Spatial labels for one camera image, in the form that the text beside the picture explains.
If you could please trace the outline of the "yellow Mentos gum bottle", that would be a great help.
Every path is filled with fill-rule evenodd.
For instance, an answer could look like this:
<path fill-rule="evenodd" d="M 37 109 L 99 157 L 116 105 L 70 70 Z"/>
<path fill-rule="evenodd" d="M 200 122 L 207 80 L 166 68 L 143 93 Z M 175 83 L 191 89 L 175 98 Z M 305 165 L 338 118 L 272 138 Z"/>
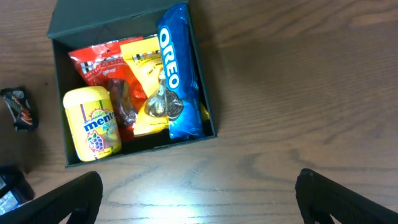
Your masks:
<path fill-rule="evenodd" d="M 68 91 L 63 97 L 63 106 L 79 160 L 94 161 L 121 150 L 116 115 L 105 87 L 88 86 Z"/>

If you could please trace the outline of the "blue small carton box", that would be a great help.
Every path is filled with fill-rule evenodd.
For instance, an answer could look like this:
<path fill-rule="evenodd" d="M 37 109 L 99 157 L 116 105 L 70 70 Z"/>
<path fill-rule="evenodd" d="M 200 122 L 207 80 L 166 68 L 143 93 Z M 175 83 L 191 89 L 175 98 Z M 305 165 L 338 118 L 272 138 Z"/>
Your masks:
<path fill-rule="evenodd" d="M 1 215 L 33 200 L 35 193 L 15 166 L 1 167 Z"/>

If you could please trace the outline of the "red candy bag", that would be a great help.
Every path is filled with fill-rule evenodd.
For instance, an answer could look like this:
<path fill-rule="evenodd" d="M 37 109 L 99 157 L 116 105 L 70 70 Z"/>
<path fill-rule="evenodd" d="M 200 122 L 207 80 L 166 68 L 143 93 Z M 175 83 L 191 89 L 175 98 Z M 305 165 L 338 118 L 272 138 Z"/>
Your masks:
<path fill-rule="evenodd" d="M 123 142 L 134 139 L 137 114 L 147 96 L 124 61 L 121 46 L 143 39 L 139 36 L 113 40 L 68 53 L 76 70 L 89 86 L 103 86 L 109 91 Z"/>

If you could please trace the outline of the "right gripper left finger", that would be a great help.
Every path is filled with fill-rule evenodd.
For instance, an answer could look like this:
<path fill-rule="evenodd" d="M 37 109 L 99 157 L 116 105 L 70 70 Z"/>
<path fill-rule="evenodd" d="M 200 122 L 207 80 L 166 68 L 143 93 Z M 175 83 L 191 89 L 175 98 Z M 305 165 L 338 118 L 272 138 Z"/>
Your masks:
<path fill-rule="evenodd" d="M 99 173 L 87 172 L 51 192 L 1 216 L 1 224 L 94 223 L 103 196 Z"/>

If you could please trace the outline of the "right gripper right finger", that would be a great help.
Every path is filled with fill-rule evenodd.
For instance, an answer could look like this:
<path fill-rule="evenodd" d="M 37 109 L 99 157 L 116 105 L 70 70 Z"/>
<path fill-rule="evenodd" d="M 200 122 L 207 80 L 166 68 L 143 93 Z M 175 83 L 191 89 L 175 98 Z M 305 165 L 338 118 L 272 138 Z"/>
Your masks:
<path fill-rule="evenodd" d="M 295 183 L 296 199 L 305 224 L 395 224 L 397 213 L 320 175 L 302 169 Z"/>

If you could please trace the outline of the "blue Oreo cookie pack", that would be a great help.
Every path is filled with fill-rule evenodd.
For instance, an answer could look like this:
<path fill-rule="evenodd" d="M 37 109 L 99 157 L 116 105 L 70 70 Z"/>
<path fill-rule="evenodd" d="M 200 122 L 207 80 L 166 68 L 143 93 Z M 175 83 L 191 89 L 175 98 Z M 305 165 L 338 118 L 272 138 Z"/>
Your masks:
<path fill-rule="evenodd" d="M 198 78 L 190 45 L 188 9 L 172 6 L 158 22 L 171 139 L 203 138 Z"/>

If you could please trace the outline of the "black candy wrapper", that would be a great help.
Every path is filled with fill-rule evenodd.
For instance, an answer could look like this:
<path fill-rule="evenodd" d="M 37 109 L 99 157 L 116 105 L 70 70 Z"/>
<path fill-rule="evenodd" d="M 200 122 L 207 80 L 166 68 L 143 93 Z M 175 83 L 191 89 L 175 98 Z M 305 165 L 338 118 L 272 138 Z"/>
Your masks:
<path fill-rule="evenodd" d="M 29 103 L 30 96 L 24 86 L 1 89 L 16 131 L 34 131 L 39 125 L 36 110 Z"/>

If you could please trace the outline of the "yellow Hacks candy bag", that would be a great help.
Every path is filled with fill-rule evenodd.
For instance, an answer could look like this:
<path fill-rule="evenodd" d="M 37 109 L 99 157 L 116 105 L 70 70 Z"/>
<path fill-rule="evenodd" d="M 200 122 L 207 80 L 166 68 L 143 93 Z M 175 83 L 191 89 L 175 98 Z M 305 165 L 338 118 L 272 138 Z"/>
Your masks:
<path fill-rule="evenodd" d="M 134 134 L 143 136 L 169 130 L 165 71 L 158 38 L 151 37 L 123 44 L 121 52 L 147 96 L 138 111 Z M 209 114 L 202 103 L 200 108 L 203 124 L 209 118 Z"/>

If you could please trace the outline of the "black box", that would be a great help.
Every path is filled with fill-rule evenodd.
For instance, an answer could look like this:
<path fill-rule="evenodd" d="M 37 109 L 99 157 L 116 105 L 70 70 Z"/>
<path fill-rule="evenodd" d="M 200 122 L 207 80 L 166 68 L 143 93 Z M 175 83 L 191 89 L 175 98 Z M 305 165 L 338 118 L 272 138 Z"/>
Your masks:
<path fill-rule="evenodd" d="M 187 4 L 191 50 L 198 77 L 200 100 L 210 113 L 210 120 L 205 121 L 203 124 L 205 137 L 201 139 L 171 140 L 169 139 L 168 131 L 162 131 L 158 134 L 140 137 L 138 140 L 123 143 L 121 152 L 116 153 L 116 155 L 91 162 L 81 161 L 73 144 L 62 101 L 68 91 L 84 87 L 86 83 L 73 66 L 72 60 L 68 56 L 69 51 L 88 47 L 89 45 L 102 44 L 111 40 L 155 34 L 157 31 L 156 23 L 173 5 L 178 3 Z M 210 99 L 208 89 L 210 75 L 202 71 L 200 51 L 195 33 L 196 27 L 193 25 L 192 19 L 192 6 L 193 4 L 190 1 L 178 0 L 57 1 L 47 31 L 47 37 L 52 40 L 53 46 L 56 89 L 60 103 L 66 157 L 65 168 L 85 166 L 142 152 L 159 151 L 217 137 L 217 127 L 212 108 L 213 102 Z"/>

